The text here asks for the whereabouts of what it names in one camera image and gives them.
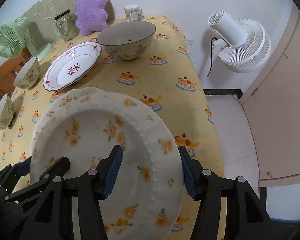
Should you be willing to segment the small floral bowl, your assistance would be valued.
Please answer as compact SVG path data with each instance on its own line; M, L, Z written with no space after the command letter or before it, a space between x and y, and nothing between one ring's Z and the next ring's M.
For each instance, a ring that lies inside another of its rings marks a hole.
M8 94L5 94L0 101L0 130L10 126L14 117L14 105Z
M38 57L34 56L27 61L14 80L14 87L26 89L33 87L39 78Z

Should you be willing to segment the white plate red trim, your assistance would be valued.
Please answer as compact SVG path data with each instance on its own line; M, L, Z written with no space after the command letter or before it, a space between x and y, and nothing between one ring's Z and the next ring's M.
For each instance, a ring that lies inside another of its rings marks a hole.
M83 42L57 57L43 78L43 87L56 92L81 79L101 56L101 46L93 41Z

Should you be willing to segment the purple plush toy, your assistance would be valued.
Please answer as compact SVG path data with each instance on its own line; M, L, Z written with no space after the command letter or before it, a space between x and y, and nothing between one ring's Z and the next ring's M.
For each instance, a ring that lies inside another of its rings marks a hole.
M103 31L108 27L107 2L108 0L77 0L75 6L76 27L82 36Z

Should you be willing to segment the large grey floral bowl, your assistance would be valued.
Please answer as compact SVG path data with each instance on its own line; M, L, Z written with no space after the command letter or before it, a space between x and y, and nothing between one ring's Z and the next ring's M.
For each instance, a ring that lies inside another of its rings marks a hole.
M129 61L149 48L156 30L154 24L146 21L121 22L99 33L96 41L109 56Z

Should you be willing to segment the beige door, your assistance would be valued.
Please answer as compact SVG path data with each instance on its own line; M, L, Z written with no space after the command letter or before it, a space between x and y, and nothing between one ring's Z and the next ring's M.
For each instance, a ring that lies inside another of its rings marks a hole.
M253 135L260 187L300 183L300 10L240 103Z

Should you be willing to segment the green desk fan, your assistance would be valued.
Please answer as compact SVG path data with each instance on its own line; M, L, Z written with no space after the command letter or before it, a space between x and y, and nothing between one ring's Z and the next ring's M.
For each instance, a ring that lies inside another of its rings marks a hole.
M0 56L12 59L19 57L21 52L27 48L32 56L36 56L38 61L51 51L51 43L44 44L39 49L36 48L28 30L30 19L28 17L18 17L15 21L6 21L0 25Z

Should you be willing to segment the green elephant wall mat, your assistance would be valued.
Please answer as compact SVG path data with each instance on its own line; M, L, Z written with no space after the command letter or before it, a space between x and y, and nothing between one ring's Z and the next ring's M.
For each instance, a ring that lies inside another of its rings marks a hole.
M75 15L76 2L77 0L39 0L23 14L23 17L30 19L28 30L35 46L40 47L62 38L56 27L55 17L67 9ZM115 20L111 0L107 2L106 11L107 21Z

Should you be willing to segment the orange wooden headboard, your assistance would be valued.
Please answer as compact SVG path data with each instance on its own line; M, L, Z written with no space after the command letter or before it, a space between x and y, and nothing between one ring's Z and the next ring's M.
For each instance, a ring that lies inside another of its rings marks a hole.
M27 60L18 57L8 59L0 66L0 98L14 91L15 78L26 62Z

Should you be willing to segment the yellow cake print tablecloth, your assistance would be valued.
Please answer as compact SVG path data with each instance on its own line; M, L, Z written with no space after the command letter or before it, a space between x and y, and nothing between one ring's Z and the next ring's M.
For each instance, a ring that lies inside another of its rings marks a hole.
M73 88L93 86L146 103L173 135L173 139L162 142L163 149L170 151L173 142L183 145L203 167L223 176L223 157L212 114L187 55L184 34L165 16L151 16L147 21L157 29L149 49L134 61L116 61L103 53L94 68ZM0 133L0 169L31 155L29 144L35 122L63 94L63 91L46 91L42 83L33 89L14 90L12 101L17 120L12 129Z

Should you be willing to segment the cotton swab container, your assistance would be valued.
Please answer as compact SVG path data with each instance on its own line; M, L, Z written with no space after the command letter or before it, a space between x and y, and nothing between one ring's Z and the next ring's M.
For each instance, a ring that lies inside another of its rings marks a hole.
M143 11L138 4L125 6L124 11L127 21L137 21L144 19Z

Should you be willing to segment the white standing fan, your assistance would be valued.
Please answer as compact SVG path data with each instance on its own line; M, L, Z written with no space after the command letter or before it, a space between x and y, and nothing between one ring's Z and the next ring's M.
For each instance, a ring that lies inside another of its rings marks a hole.
M216 59L235 73L248 73L262 67L270 58L271 40L264 27L256 20L235 19L224 10L215 11L208 19L217 34L211 38L210 65L200 73L204 84Z

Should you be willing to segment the glass jar black lid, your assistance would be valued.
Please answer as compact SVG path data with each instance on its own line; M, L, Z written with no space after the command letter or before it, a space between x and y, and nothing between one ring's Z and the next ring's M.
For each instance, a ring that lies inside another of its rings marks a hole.
M79 34L76 27L76 18L70 9L65 10L55 17L56 27L64 41L70 41Z

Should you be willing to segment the white plate yellow flowers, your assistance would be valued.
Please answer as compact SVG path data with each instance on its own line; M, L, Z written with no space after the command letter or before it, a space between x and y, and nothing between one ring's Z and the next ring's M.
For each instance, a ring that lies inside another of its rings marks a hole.
M73 89L46 107L31 139L30 181L59 159L64 180L101 176L100 209L109 239L165 239L183 199L173 136L148 106L125 94Z

